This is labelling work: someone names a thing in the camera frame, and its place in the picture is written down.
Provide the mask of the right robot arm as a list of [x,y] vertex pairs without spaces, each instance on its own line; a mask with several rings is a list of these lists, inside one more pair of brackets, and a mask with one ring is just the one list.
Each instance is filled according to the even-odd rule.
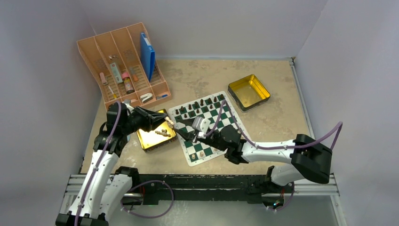
[[209,120],[202,117],[178,120],[193,130],[186,132],[174,128],[185,141],[200,142],[220,151],[234,164],[260,161],[280,162],[281,166],[268,169],[265,188],[271,192],[301,179],[327,184],[330,179],[332,150],[308,135],[298,134],[295,139],[283,142],[255,142],[240,128],[232,125],[222,129],[210,128]]

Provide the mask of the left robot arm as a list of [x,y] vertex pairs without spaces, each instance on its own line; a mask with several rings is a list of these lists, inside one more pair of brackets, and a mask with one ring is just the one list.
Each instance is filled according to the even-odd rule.
[[111,104],[106,121],[95,138],[92,160],[82,186],[66,213],[59,213],[57,226],[107,226],[125,193],[140,188],[136,168],[120,167],[112,178],[128,136],[138,130],[150,132],[168,120],[154,112],[119,101]]

